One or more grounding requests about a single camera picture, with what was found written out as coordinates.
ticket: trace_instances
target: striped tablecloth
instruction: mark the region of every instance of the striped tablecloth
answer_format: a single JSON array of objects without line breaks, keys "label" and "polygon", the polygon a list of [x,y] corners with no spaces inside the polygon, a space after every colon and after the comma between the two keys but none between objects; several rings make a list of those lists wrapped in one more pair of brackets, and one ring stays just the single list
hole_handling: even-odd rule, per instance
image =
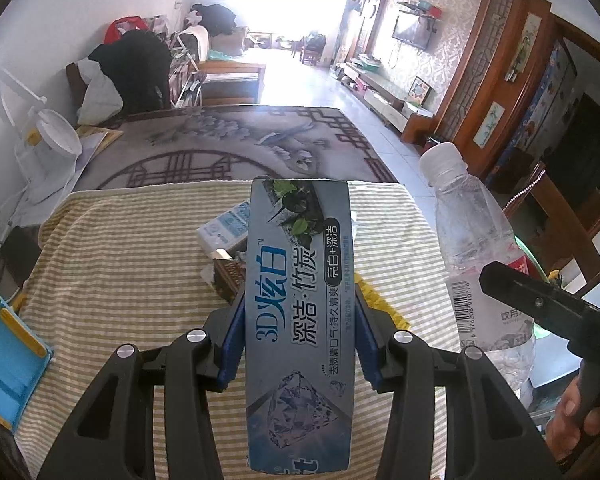
[{"label": "striped tablecloth", "polygon": [[[55,355],[16,432],[33,476],[117,346],[168,345],[225,305],[200,278],[208,260],[196,228],[249,195],[249,182],[218,181],[84,191],[69,196],[42,226],[43,251],[27,282],[21,316]],[[356,182],[350,184],[350,198],[358,215],[356,271],[429,345],[459,351],[438,242],[411,196],[399,184]],[[244,362],[225,393],[208,397],[225,478],[266,478],[246,465]],[[163,402],[159,390],[154,447],[161,479],[168,478]],[[374,478],[391,402],[391,394],[373,392],[356,363],[350,468],[324,478]],[[433,475],[443,472],[445,446],[445,401],[439,391]]]}]

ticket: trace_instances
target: blue toothpaste box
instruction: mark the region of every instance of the blue toothpaste box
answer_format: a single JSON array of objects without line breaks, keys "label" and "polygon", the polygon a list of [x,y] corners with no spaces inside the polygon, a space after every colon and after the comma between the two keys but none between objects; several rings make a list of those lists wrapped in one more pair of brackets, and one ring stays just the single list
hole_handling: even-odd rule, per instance
[{"label": "blue toothpaste box", "polygon": [[347,183],[255,180],[247,254],[250,467],[345,470],[355,376]]}]

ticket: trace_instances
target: silver screw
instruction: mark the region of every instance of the silver screw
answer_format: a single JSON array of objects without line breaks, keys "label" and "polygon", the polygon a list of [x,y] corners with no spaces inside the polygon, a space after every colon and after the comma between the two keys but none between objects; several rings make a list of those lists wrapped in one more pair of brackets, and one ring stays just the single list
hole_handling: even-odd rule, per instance
[{"label": "silver screw", "polygon": [[464,350],[464,354],[469,358],[477,361],[482,357],[482,350],[480,350],[477,346],[468,346]]},{"label": "silver screw", "polygon": [[187,339],[192,343],[199,343],[206,337],[206,333],[204,330],[200,330],[199,328],[192,330],[187,334]]},{"label": "silver screw", "polygon": [[410,343],[411,341],[413,341],[413,335],[411,335],[406,330],[398,330],[398,332],[394,334],[394,339],[398,343]]},{"label": "silver screw", "polygon": [[136,350],[131,345],[122,345],[120,348],[118,348],[116,354],[118,354],[118,357],[122,357],[124,359],[130,355],[133,355],[135,351]]}]

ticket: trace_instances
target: television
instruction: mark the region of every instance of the television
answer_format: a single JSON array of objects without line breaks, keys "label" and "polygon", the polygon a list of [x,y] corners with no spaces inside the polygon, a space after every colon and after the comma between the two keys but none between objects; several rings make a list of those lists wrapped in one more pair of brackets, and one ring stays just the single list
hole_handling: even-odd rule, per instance
[{"label": "television", "polygon": [[436,19],[432,16],[420,16],[413,12],[401,10],[395,20],[392,38],[415,48],[426,50],[433,34]]}]

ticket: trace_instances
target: barcode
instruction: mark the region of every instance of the barcode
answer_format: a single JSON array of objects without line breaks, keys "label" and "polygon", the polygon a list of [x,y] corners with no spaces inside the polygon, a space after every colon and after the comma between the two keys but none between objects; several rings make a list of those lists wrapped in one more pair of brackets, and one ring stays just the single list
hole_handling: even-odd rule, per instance
[{"label": "barcode", "polygon": [[468,282],[452,283],[451,301],[456,314],[458,332],[474,331],[474,310],[471,308],[471,289]]}]

